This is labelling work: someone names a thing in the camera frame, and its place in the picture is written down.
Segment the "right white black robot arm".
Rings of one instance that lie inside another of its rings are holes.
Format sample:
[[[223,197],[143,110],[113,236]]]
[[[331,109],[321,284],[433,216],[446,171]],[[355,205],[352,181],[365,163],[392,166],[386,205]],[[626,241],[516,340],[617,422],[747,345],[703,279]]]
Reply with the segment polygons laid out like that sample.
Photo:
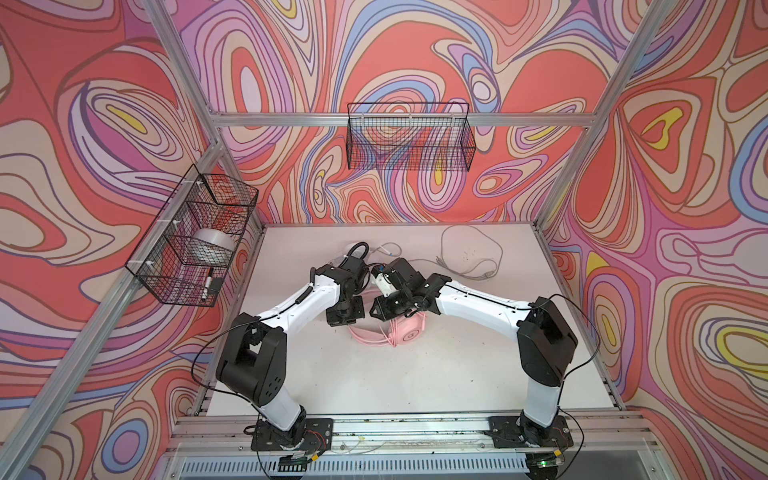
[[[551,299],[526,303],[480,292],[444,274],[425,277],[403,258],[375,266],[371,274],[381,292],[370,309],[378,320],[429,312],[467,320],[515,340],[528,376],[523,419],[540,429],[552,426],[578,339]]]

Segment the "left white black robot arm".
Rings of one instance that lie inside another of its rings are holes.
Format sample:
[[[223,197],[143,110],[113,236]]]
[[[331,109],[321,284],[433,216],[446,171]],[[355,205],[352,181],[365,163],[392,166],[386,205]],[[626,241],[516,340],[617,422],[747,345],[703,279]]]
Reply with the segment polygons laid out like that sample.
[[[311,269],[307,285],[272,309],[238,315],[224,341],[217,381],[248,400],[278,430],[299,425],[305,410],[284,388],[288,340],[319,316],[332,328],[364,318],[361,293],[367,278],[366,263],[345,256],[338,266]]]

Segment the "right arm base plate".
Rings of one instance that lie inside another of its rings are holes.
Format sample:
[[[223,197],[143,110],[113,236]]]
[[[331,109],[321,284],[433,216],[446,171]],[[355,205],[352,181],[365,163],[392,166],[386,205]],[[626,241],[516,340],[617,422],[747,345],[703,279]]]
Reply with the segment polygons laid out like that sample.
[[[524,415],[491,416],[483,434],[490,437],[497,449],[544,448],[566,450],[574,446],[573,437],[562,415],[557,415],[549,427],[542,427]]]

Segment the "pink cat-ear headphones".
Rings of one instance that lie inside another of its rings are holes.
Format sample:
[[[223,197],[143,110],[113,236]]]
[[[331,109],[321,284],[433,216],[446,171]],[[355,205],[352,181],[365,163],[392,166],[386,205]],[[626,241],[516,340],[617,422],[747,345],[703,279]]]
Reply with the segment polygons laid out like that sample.
[[[427,318],[426,312],[417,312],[410,317],[400,316],[391,320],[387,330],[379,328],[378,331],[374,331],[350,326],[348,331],[360,344],[395,348],[419,338],[426,329]]]

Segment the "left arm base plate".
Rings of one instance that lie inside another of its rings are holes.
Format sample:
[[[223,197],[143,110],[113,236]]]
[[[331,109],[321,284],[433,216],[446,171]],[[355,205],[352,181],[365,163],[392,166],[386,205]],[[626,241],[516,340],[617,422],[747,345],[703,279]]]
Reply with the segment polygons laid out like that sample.
[[[330,417],[299,419],[296,426],[283,431],[267,420],[259,419],[244,432],[251,435],[252,451],[319,453],[332,446],[334,420]]]

